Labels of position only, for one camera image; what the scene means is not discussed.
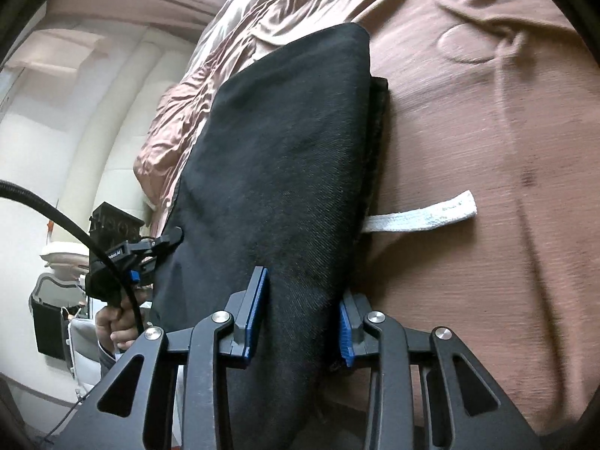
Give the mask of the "grey sleeve forearm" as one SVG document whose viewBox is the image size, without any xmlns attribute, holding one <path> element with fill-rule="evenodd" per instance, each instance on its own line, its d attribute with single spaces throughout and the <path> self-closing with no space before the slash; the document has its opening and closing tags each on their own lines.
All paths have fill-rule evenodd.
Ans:
<svg viewBox="0 0 600 450">
<path fill-rule="evenodd" d="M 119 361 L 121 351 L 115 344 L 107 349 L 100 342 L 97 343 L 97 349 L 99 350 L 100 376 L 104 378 Z"/>
</svg>

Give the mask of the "person's left hand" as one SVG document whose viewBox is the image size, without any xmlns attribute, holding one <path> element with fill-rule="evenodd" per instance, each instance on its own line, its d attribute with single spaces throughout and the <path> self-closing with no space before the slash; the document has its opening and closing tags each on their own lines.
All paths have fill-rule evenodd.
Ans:
<svg viewBox="0 0 600 450">
<path fill-rule="evenodd" d="M 119 307 L 107 305 L 94 316 L 97 341 L 108 354 L 127 351 L 140 336 L 137 329 L 133 305 L 127 295 Z"/>
</svg>

